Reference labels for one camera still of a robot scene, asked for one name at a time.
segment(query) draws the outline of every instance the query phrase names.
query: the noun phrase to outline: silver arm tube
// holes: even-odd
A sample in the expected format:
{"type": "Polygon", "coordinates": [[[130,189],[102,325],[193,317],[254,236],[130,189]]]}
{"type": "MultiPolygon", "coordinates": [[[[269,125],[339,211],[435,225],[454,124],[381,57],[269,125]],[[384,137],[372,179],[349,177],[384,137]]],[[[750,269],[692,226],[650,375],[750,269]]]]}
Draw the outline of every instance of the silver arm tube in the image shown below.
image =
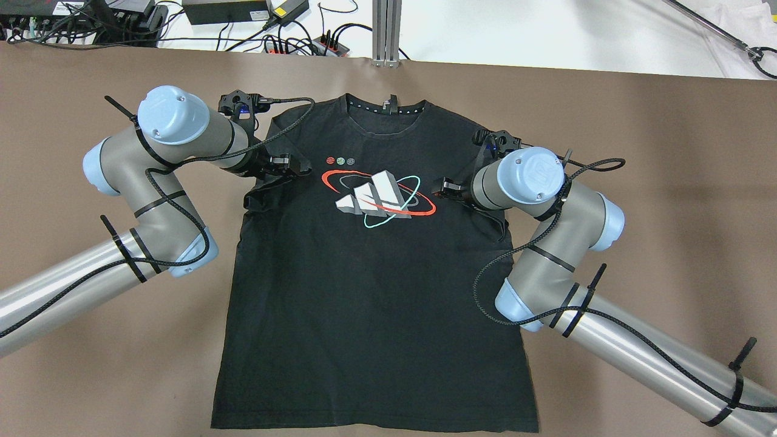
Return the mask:
{"type": "MultiPolygon", "coordinates": [[[[552,158],[547,158],[545,163],[527,166],[527,156],[521,156],[519,152],[520,150],[513,152],[503,160],[481,169],[473,178],[472,196],[481,207],[516,207],[536,217],[556,202],[558,187],[551,182],[559,169],[553,168],[552,158]],[[513,177],[521,186],[511,186],[507,176],[513,177]],[[546,195],[549,188],[556,189],[552,192],[552,198],[546,195]],[[534,194],[538,196],[540,191],[545,191],[543,199],[546,200],[534,204],[525,203],[527,199],[532,199],[534,194]]],[[[516,261],[513,271],[497,296],[497,309],[508,319],[519,321],[563,306],[574,285],[573,271],[585,253],[590,248],[599,246],[603,238],[608,241],[605,241],[599,250],[617,239],[620,229],[613,229],[611,220],[607,218],[613,208],[617,207],[601,194],[577,182],[573,183],[556,226],[536,244],[539,250],[524,250],[516,261]]],[[[543,233],[551,221],[552,219],[548,218],[540,223],[535,237],[543,233]]],[[[580,288],[582,289],[574,294],[569,306],[583,305],[587,293],[584,287],[580,288]]],[[[725,397],[732,397],[736,376],[725,365],[689,348],[599,295],[594,295],[588,308],[607,313],[633,327],[692,375],[725,397]]],[[[709,421],[726,407],[726,402],[691,381],[623,327],[591,313],[583,313],[574,325],[576,315],[577,311],[573,310],[563,312],[556,323],[552,323],[554,316],[547,316],[542,320],[542,324],[553,325],[553,329],[559,332],[571,329],[571,332],[566,332],[569,339],[581,344],[700,421],[709,421]]],[[[524,325],[529,330],[537,330],[540,326],[539,322],[524,325]]],[[[744,379],[744,392],[740,402],[773,407],[777,405],[777,397],[749,379],[744,379]]],[[[777,435],[777,414],[734,408],[716,428],[742,437],[774,437],[777,435]]]]}
{"type": "MultiPolygon", "coordinates": [[[[244,130],[205,107],[197,97],[180,89],[157,88],[149,93],[144,103],[138,111],[138,118],[143,132],[147,131],[141,135],[151,150],[144,148],[138,133],[130,127],[92,149],[85,158],[85,172],[89,181],[102,192],[124,196],[138,218],[138,227],[120,235],[131,257],[153,257],[159,261],[184,263],[203,255],[194,264],[170,268],[171,274],[177,277],[207,263],[218,253],[218,248],[207,228],[204,228],[210,245],[209,251],[204,253],[205,237],[200,229],[170,203],[161,199],[148,180],[146,170],[166,172],[171,167],[163,162],[174,164],[191,156],[219,156],[237,152],[247,148],[249,141],[244,130]],[[160,110],[160,101],[162,113],[155,114],[155,111],[160,110]],[[169,102],[172,102],[172,108],[167,105],[169,102]],[[188,106],[176,108],[175,105],[188,106]],[[183,126],[176,125],[181,119],[186,119],[186,123],[183,126]],[[176,144],[155,140],[164,141],[174,137],[177,137],[176,144]]],[[[235,156],[214,161],[214,164],[229,168],[238,165],[241,159],[241,156],[235,156]]],[[[173,198],[172,201],[191,215],[199,226],[204,227],[197,210],[173,173],[153,173],[152,176],[161,190],[173,198]]],[[[117,264],[123,259],[116,243],[109,239],[0,292],[0,357],[140,284],[140,278],[129,264],[108,268],[84,281],[29,322],[15,327],[20,320],[89,272],[112,263],[117,264]],[[10,327],[13,327],[13,331],[9,333],[10,327]]],[[[168,266],[161,264],[138,262],[136,265],[143,280],[168,269],[168,266]]]]}

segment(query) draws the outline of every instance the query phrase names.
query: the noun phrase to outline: robotic arm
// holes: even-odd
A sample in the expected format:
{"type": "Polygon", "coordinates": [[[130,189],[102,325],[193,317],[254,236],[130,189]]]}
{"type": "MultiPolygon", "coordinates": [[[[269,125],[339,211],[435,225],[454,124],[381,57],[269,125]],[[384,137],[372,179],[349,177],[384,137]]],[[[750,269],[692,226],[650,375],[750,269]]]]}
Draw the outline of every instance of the robotic arm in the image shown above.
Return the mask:
{"type": "MultiPolygon", "coordinates": [[[[123,195],[139,226],[117,235],[103,219],[111,240],[0,292],[0,357],[165,269],[178,277],[212,260],[218,248],[173,170],[206,160],[239,176],[304,174],[295,157],[262,148],[272,138],[253,138],[254,114],[285,101],[235,91],[216,112],[163,86],[148,94],[137,116],[121,108],[135,126],[87,153],[84,171],[103,193],[123,195]]],[[[519,208],[540,221],[497,309],[529,331],[547,325],[562,332],[709,426],[731,435],[777,435],[777,397],[739,373],[746,351],[726,367],[594,295],[603,269],[587,292],[580,289],[573,272],[588,250],[618,239],[623,212],[573,182],[581,172],[566,176],[553,152],[497,134],[517,149],[501,153],[467,184],[446,180],[437,194],[482,210],[519,208]]]]}

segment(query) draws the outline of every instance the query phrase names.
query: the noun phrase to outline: table surface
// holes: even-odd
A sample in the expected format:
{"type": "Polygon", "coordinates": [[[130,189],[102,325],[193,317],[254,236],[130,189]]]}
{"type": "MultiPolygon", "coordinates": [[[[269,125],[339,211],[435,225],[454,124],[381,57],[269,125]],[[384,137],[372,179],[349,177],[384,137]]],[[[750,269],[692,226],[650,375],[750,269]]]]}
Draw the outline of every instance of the table surface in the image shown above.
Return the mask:
{"type": "MultiPolygon", "coordinates": [[[[735,5],[741,0],[729,0],[735,5]]],[[[298,21],[315,38],[322,15],[311,8],[298,21]]],[[[323,12],[325,28],[343,23],[372,25],[372,3],[357,0],[356,12],[323,12]]],[[[721,0],[684,0],[694,10],[721,0]]],[[[324,0],[324,7],[350,10],[351,0],[324,0]]],[[[179,10],[169,5],[170,12],[179,10]]],[[[176,18],[167,37],[216,37],[223,24],[191,26],[176,18]]],[[[259,22],[235,23],[224,34],[246,38],[259,22]]],[[[661,0],[424,0],[402,4],[400,47],[418,61],[571,68],[660,75],[726,77],[704,40],[705,32],[661,0]]],[[[304,37],[291,24],[283,37],[304,37]]],[[[352,57],[372,56],[367,30],[345,31],[341,42],[352,57]]],[[[247,44],[245,51],[259,44],[247,44]]],[[[163,41],[160,47],[214,50],[215,40],[163,41]]]]}

